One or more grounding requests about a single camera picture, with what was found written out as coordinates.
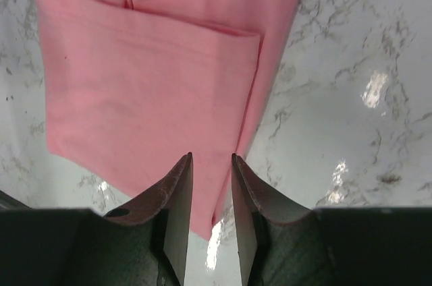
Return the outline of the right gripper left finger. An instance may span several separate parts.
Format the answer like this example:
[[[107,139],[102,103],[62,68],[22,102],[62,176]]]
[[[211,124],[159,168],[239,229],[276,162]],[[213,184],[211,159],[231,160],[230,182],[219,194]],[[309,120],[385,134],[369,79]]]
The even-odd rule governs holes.
[[[185,154],[157,183],[99,215],[1,195],[2,285],[183,285],[193,185]]]

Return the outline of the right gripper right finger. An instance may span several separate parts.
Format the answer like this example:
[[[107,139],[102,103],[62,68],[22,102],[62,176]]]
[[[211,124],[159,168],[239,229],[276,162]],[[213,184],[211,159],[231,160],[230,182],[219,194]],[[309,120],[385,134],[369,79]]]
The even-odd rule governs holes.
[[[429,207],[309,209],[232,155],[243,285],[430,285]]]

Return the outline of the pink t shirt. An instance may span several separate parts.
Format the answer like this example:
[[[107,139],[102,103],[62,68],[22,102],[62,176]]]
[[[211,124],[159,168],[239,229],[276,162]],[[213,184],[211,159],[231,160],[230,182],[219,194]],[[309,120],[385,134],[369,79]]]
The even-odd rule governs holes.
[[[208,239],[299,0],[35,0],[47,146],[135,196],[186,153]]]

